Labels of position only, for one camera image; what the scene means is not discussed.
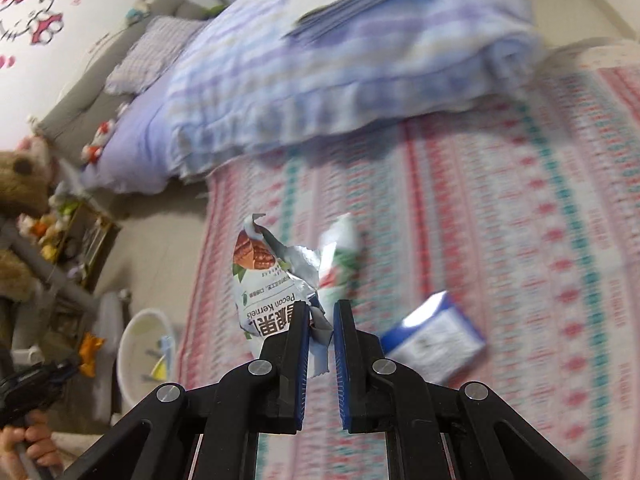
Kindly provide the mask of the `person's left hand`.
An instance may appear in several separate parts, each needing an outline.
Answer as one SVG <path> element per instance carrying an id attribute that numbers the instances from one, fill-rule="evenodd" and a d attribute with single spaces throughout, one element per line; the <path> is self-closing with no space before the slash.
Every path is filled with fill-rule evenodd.
<path id="1" fill-rule="evenodd" d="M 38 466 L 55 472 L 63 470 L 58 448 L 52 440 L 52 430 L 45 412 L 33 410 L 27 415 L 27 428 L 4 426 L 1 429 L 1 467 L 10 479 L 28 479 L 16 446 L 26 444 L 26 456 Z"/>

